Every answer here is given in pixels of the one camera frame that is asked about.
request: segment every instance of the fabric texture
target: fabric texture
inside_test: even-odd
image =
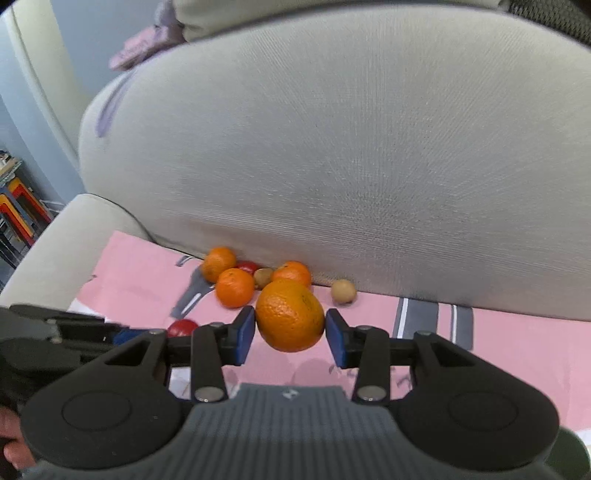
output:
[[[518,17],[335,8],[177,47],[111,130],[86,112],[88,190],[165,246],[316,281],[591,318],[591,57]]]
[[[486,8],[499,5],[499,0],[441,0],[442,3],[446,1]],[[342,4],[343,0],[173,0],[173,3],[176,18],[184,24],[185,39],[193,41],[274,15],[311,7],[332,7]]]
[[[74,198],[51,223],[0,293],[0,304],[67,310],[114,231],[148,240],[126,211],[95,195]]]

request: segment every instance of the finger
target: finger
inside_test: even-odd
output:
[[[9,439],[22,438],[21,419],[6,407],[0,407],[0,437]]]
[[[4,447],[4,456],[17,470],[35,465],[35,459],[31,451],[23,442],[11,442],[7,444]]]

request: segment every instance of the pink paper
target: pink paper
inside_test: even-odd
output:
[[[110,321],[132,327],[166,328],[174,321],[171,311],[187,289],[200,260],[139,238],[115,232],[82,287],[72,309],[95,312]],[[223,308],[209,291],[186,318],[200,325],[230,323],[237,310]],[[335,305],[330,289],[313,287],[324,309]],[[351,326],[374,325],[394,331],[399,299],[359,293],[350,306],[339,306]],[[453,308],[440,304],[434,331],[450,339]],[[473,353],[546,393],[557,406],[561,424],[590,435],[591,323],[546,319],[518,314],[473,310]],[[326,338],[299,353],[282,353],[268,346],[257,332],[242,367],[224,367],[229,390],[242,382],[274,385],[340,385],[350,394],[354,371],[335,367]],[[180,372],[176,381],[186,383]],[[392,368],[392,396],[408,392],[408,368]]]

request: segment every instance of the gray stripe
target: gray stripe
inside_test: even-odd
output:
[[[404,331],[399,338],[412,339],[415,332],[426,330],[437,333],[437,317],[439,304],[432,301],[408,299]]]
[[[184,319],[188,313],[194,309],[199,300],[201,300],[207,293],[211,292],[212,288],[213,284],[209,283],[202,277],[199,267],[195,268],[193,273],[191,273],[189,286],[183,292],[177,304],[170,312],[170,316],[177,320]]]
[[[396,309],[396,320],[394,320],[394,330],[392,331],[392,338],[397,338],[398,329],[400,328],[400,315],[402,313],[402,304],[404,299],[398,299],[398,308]]]
[[[455,322],[453,321],[454,309],[456,309]],[[464,350],[474,348],[474,314],[470,307],[452,306],[452,339],[455,339],[455,344]]]

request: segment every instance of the small round fruit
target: small round fruit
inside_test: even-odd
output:
[[[212,248],[199,267],[205,280],[215,283],[224,270],[236,265],[236,255],[228,247]]]
[[[357,296],[357,290],[349,280],[337,280],[330,288],[335,303],[351,303]]]
[[[166,329],[166,336],[168,337],[187,337],[193,333],[193,330],[199,325],[192,320],[183,319],[173,322],[170,327]]]
[[[216,283],[216,296],[227,309],[237,309],[252,300],[255,293],[255,280],[239,268],[222,272]]]
[[[308,287],[294,280],[269,283],[256,301],[256,323],[265,341],[280,352],[301,352],[324,332],[324,311]]]
[[[240,270],[244,270],[246,273],[250,275],[254,275],[257,270],[261,268],[260,265],[257,265],[254,262],[249,262],[248,260],[243,260],[236,264],[236,268],[240,268]]]
[[[272,268],[259,268],[255,274],[255,285],[259,290],[265,288],[269,283],[271,283],[271,277],[273,276],[273,269]]]
[[[275,281],[280,278],[298,281],[305,287],[312,285],[312,274],[310,273],[310,270],[300,262],[285,262],[282,266],[277,268],[277,270],[273,272],[272,280]]]

